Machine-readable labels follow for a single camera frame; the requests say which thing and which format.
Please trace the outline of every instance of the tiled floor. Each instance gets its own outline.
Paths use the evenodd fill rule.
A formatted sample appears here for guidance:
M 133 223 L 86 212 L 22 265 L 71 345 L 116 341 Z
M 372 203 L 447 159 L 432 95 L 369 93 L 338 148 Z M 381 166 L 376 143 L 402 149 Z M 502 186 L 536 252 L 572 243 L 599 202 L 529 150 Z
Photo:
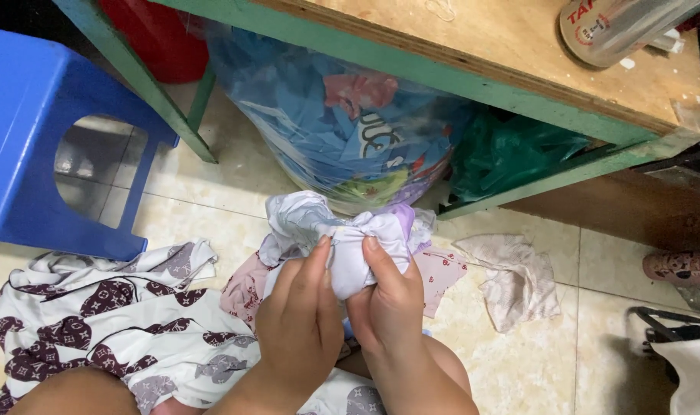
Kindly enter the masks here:
M 195 86 L 168 90 L 187 108 Z M 203 163 L 183 142 L 161 148 L 133 231 L 149 238 L 150 248 L 207 238 L 219 255 L 218 277 L 199 285 L 220 288 L 267 233 L 266 197 L 297 187 L 219 90 L 200 132 L 219 164 Z M 98 139 L 99 147 L 76 150 L 87 138 Z M 60 193 L 82 214 L 116 226 L 142 143 L 131 127 L 80 123 L 60 146 Z M 439 184 L 418 205 L 431 208 L 445 196 L 445 185 Z M 636 305 L 688 308 L 673 287 L 643 276 L 640 261 L 651 248 L 503 209 L 440 222 L 433 241 L 450 247 L 456 239 L 484 232 L 522 233 L 537 251 L 549 253 L 562 314 L 519 325 L 508 335 L 496 333 L 477 288 L 484 272 L 471 267 L 448 290 L 437 318 L 425 318 L 434 337 L 464 362 L 482 413 L 668 413 L 673 387 L 663 363 L 640 353 L 644 326 L 625 318 Z M 11 269 L 40 252 L 0 244 L 0 287 Z M 0 351 L 0 385 L 2 358 Z

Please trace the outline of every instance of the plywood edge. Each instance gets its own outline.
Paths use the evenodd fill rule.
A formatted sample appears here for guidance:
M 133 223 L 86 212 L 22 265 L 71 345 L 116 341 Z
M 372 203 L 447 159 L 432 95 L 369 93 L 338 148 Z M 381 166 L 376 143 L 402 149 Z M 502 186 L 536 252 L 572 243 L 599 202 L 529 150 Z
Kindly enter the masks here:
M 478 56 L 465 55 L 458 50 L 452 50 L 444 45 L 433 43 L 422 38 L 411 37 L 408 33 L 392 30 L 388 27 L 368 22 L 352 15 L 346 15 L 339 11 L 316 5 L 312 2 L 303 0 L 250 1 L 279 12 L 304 18 L 308 21 L 321 23 L 360 38 L 384 43 L 396 49 L 427 57 L 433 61 L 446 63 L 460 70 L 469 71 L 497 82 L 531 91 L 546 98 L 567 103 L 583 111 L 622 120 L 629 124 L 654 131 L 661 137 L 672 134 L 676 128 L 680 127 L 692 131 L 692 126 L 681 126 L 677 118 L 675 122 L 662 120 L 622 106 L 611 100 L 604 100 L 594 95 L 586 94 L 580 90 L 554 84 L 539 77 L 534 77 L 526 72 L 512 70 L 509 67 L 487 61 Z

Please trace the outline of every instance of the fingernail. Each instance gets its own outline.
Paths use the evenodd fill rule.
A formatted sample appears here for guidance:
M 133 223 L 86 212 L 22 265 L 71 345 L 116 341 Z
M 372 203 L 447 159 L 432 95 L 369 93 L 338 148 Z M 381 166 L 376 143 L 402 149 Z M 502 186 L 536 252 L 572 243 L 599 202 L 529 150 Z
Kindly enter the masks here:
M 378 238 L 376 238 L 375 236 L 371 236 L 371 237 L 367 240 L 367 249 L 369 249 L 369 250 L 371 250 L 371 251 L 374 251 L 374 250 L 377 250 L 377 249 L 380 248 L 380 247 L 381 247 L 381 245 L 378 243 Z
M 322 282 L 324 283 L 324 288 L 332 287 L 332 271 L 327 269 L 324 272 L 324 278 L 322 278 Z

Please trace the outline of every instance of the pink patterned fabric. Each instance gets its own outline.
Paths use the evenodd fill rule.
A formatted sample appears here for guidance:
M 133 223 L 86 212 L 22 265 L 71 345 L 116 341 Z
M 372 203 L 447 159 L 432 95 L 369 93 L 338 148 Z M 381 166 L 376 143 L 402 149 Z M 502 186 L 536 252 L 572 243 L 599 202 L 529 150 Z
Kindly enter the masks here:
M 271 269 L 274 267 L 263 264 L 260 256 L 255 252 L 234 271 L 232 278 L 221 290 L 219 300 L 221 309 L 243 320 L 253 333 L 254 319 L 258 314 L 258 306 L 263 302 L 265 281 Z
M 324 87 L 324 105 L 339 105 L 354 120 L 360 116 L 361 108 L 388 105 L 399 88 L 399 82 L 393 76 L 380 72 L 368 78 L 361 75 L 328 75 L 324 77 Z
M 444 292 L 465 276 L 468 265 L 461 254 L 429 247 L 414 255 L 424 281 L 424 315 L 434 318 Z

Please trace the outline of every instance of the wooden board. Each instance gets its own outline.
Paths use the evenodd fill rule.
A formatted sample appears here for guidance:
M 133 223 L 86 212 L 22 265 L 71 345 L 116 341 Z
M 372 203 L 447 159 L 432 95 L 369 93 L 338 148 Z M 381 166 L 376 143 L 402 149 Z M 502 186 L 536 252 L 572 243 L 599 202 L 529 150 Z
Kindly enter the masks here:
M 681 54 L 641 50 L 630 57 L 631 70 L 591 70 L 560 46 L 556 21 L 567 0 L 450 0 L 451 22 L 430 13 L 425 0 L 253 1 L 659 135 L 681 126 L 671 100 L 700 111 L 695 33 L 683 35 Z
M 665 250 L 700 250 L 700 193 L 632 170 L 502 207 Z

